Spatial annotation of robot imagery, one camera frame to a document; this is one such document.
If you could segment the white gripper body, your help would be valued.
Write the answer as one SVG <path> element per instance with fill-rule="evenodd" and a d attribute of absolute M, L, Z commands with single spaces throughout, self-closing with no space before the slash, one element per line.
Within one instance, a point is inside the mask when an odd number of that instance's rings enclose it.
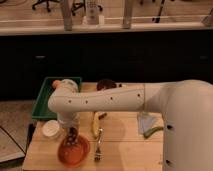
<path fill-rule="evenodd" d="M 79 128 L 79 114 L 78 113 L 58 113 L 57 120 L 63 128 Z"/>

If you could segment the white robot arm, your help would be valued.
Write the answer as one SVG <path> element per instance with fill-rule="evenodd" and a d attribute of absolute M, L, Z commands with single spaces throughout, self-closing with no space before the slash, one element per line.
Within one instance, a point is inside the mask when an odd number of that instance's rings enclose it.
<path fill-rule="evenodd" d="M 200 80 L 141 83 L 75 92 L 62 83 L 48 107 L 69 127 L 78 112 L 156 112 L 164 120 L 162 171 L 213 171 L 213 84 Z"/>

